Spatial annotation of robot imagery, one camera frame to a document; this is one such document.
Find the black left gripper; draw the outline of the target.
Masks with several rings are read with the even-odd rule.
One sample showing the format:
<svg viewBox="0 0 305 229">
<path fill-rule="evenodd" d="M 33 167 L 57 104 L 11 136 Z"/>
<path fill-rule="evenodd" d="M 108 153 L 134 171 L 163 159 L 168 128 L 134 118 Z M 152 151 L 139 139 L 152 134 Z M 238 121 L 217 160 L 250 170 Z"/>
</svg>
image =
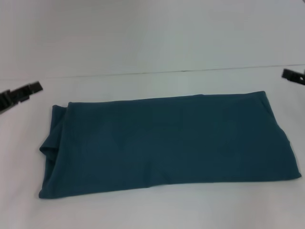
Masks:
<svg viewBox="0 0 305 229">
<path fill-rule="evenodd" d="M 30 95 L 43 91 L 43 87 L 39 81 L 30 83 L 16 90 L 6 90 L 0 93 L 0 113 L 4 113 L 30 98 Z"/>
</svg>

